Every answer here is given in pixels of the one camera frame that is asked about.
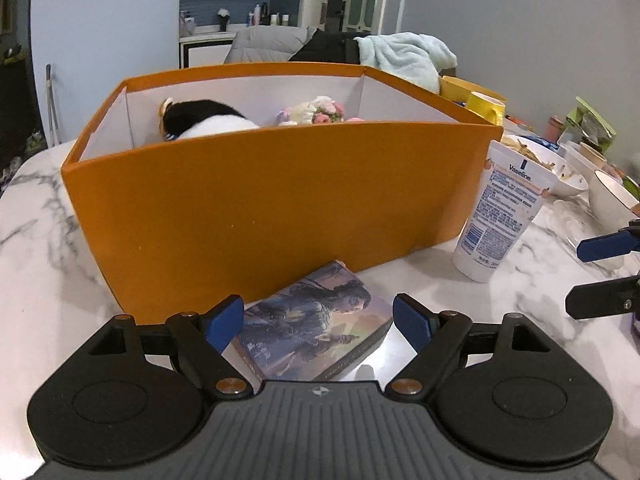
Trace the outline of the orange storage box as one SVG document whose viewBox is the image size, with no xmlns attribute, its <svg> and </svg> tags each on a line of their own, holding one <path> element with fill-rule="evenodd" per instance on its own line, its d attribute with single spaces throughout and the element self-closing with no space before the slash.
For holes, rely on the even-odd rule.
<svg viewBox="0 0 640 480">
<path fill-rule="evenodd" d="M 277 126 L 329 96 L 362 122 Z M 165 141 L 160 104 L 213 100 L 258 129 Z M 61 174 L 122 310 L 141 323 L 267 297 L 324 264 L 361 271 L 456 237 L 500 127 L 371 67 L 247 63 L 124 80 Z"/>
</svg>

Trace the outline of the grey puffer jacket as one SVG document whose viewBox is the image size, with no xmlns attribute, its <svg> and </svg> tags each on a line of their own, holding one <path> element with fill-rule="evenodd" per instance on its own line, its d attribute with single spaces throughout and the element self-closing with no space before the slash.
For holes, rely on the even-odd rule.
<svg viewBox="0 0 640 480">
<path fill-rule="evenodd" d="M 286 62 L 316 32 L 314 26 L 257 25 L 238 30 L 224 64 Z"/>
</svg>

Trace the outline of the clear glass plate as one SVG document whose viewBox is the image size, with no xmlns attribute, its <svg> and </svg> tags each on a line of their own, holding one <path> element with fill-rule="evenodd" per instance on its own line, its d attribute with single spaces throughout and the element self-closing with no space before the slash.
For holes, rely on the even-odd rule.
<svg viewBox="0 0 640 480">
<path fill-rule="evenodd" d="M 580 262 L 577 257 L 579 243 L 604 233 L 600 222 L 588 209 L 570 200 L 552 200 L 542 207 L 540 215 L 544 226 L 577 262 Z"/>
</svg>

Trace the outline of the white bowl with fries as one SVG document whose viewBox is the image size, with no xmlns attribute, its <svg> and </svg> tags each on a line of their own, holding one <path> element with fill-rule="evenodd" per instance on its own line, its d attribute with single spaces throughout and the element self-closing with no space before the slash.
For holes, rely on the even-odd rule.
<svg viewBox="0 0 640 480">
<path fill-rule="evenodd" d="M 586 178 L 555 151 L 549 150 L 533 140 L 514 136 L 511 133 L 503 133 L 501 143 L 550 170 L 555 175 L 556 181 L 551 190 L 552 195 L 559 198 L 569 198 L 588 191 Z"/>
</svg>

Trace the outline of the crochet bunny with flowers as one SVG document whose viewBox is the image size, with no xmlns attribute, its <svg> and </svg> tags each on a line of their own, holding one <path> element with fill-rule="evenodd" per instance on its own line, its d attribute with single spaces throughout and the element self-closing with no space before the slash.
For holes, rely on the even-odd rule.
<svg viewBox="0 0 640 480">
<path fill-rule="evenodd" d="M 306 126 L 362 122 L 359 117 L 347 117 L 344 107 L 329 96 L 317 96 L 300 102 L 277 114 L 277 126 Z"/>
</svg>

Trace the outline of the broom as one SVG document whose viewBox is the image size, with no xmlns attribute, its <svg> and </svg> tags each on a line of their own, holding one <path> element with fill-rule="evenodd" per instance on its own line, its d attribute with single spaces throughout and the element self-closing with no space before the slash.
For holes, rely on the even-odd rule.
<svg viewBox="0 0 640 480">
<path fill-rule="evenodd" d="M 60 128 L 58 128 L 58 114 L 56 114 L 55 108 L 52 66 L 50 64 L 46 65 L 46 102 L 51 143 L 58 145 L 61 143 Z"/>
</svg>

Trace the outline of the yellow bowl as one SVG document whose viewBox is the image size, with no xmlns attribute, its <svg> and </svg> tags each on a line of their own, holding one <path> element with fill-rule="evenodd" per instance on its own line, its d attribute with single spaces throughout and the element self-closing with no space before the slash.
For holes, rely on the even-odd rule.
<svg viewBox="0 0 640 480">
<path fill-rule="evenodd" d="M 491 96 L 503 103 L 508 102 L 505 96 L 484 88 L 480 84 L 474 84 L 474 82 L 448 75 L 441 76 L 439 79 L 439 95 L 449 101 L 465 103 L 472 92 L 483 93 L 485 96 Z"/>
</svg>

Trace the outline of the white plush with striped foot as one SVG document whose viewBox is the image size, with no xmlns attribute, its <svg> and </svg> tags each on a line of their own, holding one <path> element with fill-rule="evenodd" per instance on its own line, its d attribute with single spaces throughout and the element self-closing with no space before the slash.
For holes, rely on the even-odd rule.
<svg viewBox="0 0 640 480">
<path fill-rule="evenodd" d="M 160 104 L 158 116 L 160 135 L 167 142 L 259 128 L 232 106 L 213 100 L 168 98 Z"/>
</svg>

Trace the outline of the black jacket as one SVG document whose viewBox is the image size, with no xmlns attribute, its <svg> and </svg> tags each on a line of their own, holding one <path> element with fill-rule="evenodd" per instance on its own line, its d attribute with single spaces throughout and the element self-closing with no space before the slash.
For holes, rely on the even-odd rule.
<svg viewBox="0 0 640 480">
<path fill-rule="evenodd" d="M 360 64 L 357 38 L 366 36 L 359 32 L 324 32 L 317 29 L 295 54 L 290 62 L 319 62 Z"/>
</svg>

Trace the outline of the white ceramic bowl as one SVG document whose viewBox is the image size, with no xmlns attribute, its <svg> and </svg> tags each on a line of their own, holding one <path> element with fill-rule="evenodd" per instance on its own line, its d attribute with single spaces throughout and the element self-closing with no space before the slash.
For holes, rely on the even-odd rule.
<svg viewBox="0 0 640 480">
<path fill-rule="evenodd" d="M 590 208 L 606 232 L 616 232 L 639 219 L 638 200 L 602 170 L 593 173 L 588 195 Z"/>
</svg>

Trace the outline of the light blue fluffy towel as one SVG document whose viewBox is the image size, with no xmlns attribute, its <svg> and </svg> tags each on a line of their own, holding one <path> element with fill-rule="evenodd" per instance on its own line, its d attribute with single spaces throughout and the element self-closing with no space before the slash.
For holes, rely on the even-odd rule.
<svg viewBox="0 0 640 480">
<path fill-rule="evenodd" d="M 440 39 L 415 32 L 356 38 L 360 64 L 382 70 L 439 94 L 439 74 L 458 66 L 457 55 Z"/>
</svg>

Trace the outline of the white cabinet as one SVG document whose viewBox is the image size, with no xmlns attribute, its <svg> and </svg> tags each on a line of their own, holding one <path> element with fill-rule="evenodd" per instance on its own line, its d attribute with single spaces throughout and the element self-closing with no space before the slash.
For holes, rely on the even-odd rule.
<svg viewBox="0 0 640 480">
<path fill-rule="evenodd" d="M 180 67 L 224 64 L 233 44 L 235 34 L 194 35 L 179 40 Z"/>
</svg>

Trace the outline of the yellow mug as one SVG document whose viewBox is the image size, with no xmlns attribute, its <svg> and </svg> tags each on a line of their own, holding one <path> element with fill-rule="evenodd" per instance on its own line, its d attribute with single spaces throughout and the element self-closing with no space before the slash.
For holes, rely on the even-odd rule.
<svg viewBox="0 0 640 480">
<path fill-rule="evenodd" d="M 495 126 L 503 124 L 504 114 L 506 114 L 506 104 L 493 96 L 478 91 L 470 93 L 465 108 Z"/>
</svg>

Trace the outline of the Vaseline lotion tube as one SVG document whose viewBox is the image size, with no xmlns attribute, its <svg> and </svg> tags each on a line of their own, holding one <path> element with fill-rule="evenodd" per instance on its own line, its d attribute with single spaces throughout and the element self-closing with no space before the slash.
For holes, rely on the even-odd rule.
<svg viewBox="0 0 640 480">
<path fill-rule="evenodd" d="M 530 158 L 489 143 L 473 210 L 452 262 L 465 276 L 486 283 L 551 194 L 555 174 Z"/>
</svg>

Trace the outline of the photo card box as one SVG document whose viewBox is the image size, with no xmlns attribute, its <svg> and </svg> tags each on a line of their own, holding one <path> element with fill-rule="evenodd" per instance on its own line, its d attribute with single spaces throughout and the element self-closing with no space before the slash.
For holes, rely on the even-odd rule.
<svg viewBox="0 0 640 480">
<path fill-rule="evenodd" d="M 392 306 L 332 261 L 245 310 L 233 347 L 260 380 L 325 382 L 386 336 Z"/>
</svg>

